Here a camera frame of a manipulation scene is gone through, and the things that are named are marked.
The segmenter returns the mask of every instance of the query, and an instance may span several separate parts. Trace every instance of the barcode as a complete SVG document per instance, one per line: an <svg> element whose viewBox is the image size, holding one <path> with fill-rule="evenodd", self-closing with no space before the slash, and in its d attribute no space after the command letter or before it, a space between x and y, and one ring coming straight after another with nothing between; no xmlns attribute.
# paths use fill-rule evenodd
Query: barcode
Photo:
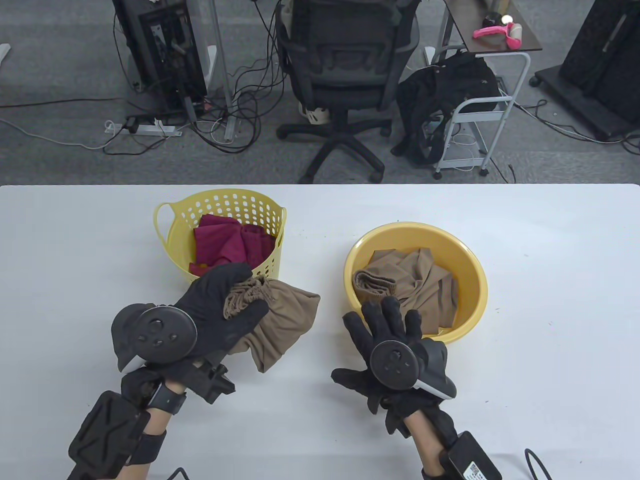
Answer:
<svg viewBox="0 0 640 480"><path fill-rule="evenodd" d="M469 464L462 476L465 478L465 480L486 480L486 477L482 473L482 470L478 468L474 461Z"/></svg>

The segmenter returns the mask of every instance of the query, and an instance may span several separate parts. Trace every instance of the gray carpet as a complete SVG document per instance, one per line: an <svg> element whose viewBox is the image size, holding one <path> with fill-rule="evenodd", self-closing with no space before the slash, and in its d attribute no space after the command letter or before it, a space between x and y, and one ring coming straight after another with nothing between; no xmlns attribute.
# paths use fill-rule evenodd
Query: gray carpet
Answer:
<svg viewBox="0 0 640 480"><path fill-rule="evenodd" d="M259 0L266 16L274 0ZM564 60L593 0L573 0L567 15L566 0L520 0L525 18L537 33L544 51L532 54L535 71ZM249 0L216 0L230 72L264 57L266 32ZM444 4L423 0L419 7L420 44L433 45ZM37 102L72 97L119 97L126 86L111 36L113 5L108 0L3 0L0 6L0 43L12 50L0 67L0 104ZM409 68L424 66L422 48ZM495 62L499 73L515 81L516 69L504 60ZM544 90L525 85L522 104L551 99ZM28 138L0 124L0 184L215 184L292 183L303 173L319 148L312 140L286 142L275 138L276 127L300 122L297 102L288 82L282 102L262 123L259 141L238 156L220 154L192 132L167 141L157 150L138 157L108 157L100 151L62 147ZM121 122L122 102L77 103L34 108L0 109L0 118L26 130L67 142L100 145L108 140L104 122ZM377 132L359 136L387 166L385 182L432 183L428 170L414 170L404 159L389 153L398 140L401 124L396 108L376 114L394 117L394 134ZM542 115L555 122L584 126L561 106L550 101ZM241 141L247 125L241 125ZM113 142L119 151L141 147L130 137ZM640 157L619 145L595 145L564 138L515 111L495 153L500 170L511 181L512 164L518 182L640 182ZM316 177L318 183L363 183L370 173L364 162L346 151L334 152ZM491 167L487 177L474 172L445 170L441 182L502 182Z"/></svg>

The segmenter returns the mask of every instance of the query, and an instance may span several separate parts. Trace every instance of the pink object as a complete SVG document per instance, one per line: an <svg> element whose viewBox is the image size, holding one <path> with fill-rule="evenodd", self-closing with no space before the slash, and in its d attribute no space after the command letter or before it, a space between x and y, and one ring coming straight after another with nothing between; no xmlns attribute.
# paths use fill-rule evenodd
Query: pink object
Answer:
<svg viewBox="0 0 640 480"><path fill-rule="evenodd" d="M510 23L506 27L496 25L495 27L481 28L474 32L474 38L498 34L507 37L507 46L510 50L519 50L522 48L522 25L519 23Z"/></svg>
<svg viewBox="0 0 640 480"><path fill-rule="evenodd" d="M193 229L196 259L189 265L193 275L202 276L227 263L262 264L275 248L275 238L258 225L242 225L235 218L206 214Z"/></svg>

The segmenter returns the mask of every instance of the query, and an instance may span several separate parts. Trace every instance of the basket handle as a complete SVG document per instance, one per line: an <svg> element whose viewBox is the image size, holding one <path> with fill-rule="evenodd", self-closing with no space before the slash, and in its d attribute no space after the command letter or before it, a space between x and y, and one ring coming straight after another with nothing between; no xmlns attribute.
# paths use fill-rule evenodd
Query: basket handle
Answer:
<svg viewBox="0 0 640 480"><path fill-rule="evenodd" d="M158 235L158 238L160 239L160 242L162 242L162 245L164 246L164 249L166 250L166 248L167 248L167 245L166 245L167 240L164 237L164 235L162 235L162 232L160 232L160 226L158 225L158 213L160 212L160 209L162 207L164 207L165 205L169 205L171 207L171 210L173 211L173 215L175 215L175 210L173 210L173 204L171 204L169 202L161 203L154 210L154 227L156 228L156 234Z"/></svg>
<svg viewBox="0 0 640 480"><path fill-rule="evenodd" d="M282 220L280 220L280 234L278 235L278 239L276 240L276 248L280 248L282 246L282 239L284 238L284 224L287 220L287 209L282 207Z"/></svg>

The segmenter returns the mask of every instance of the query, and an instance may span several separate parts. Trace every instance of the office chair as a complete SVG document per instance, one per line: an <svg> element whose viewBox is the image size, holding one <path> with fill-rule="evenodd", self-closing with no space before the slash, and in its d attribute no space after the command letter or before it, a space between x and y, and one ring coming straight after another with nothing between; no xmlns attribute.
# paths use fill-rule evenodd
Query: office chair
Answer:
<svg viewBox="0 0 640 480"><path fill-rule="evenodd" d="M307 110L328 108L325 125L286 124L276 130L280 140L310 134L326 141L298 181L310 184L327 156L338 146L354 150L375 170L369 180L382 181L385 165L355 134L380 129L391 135L391 120L350 124L349 110L389 107L406 62L420 40L415 10L420 0L359 2L358 0L295 0L291 36L276 10L278 56L291 78L296 98Z"/></svg>

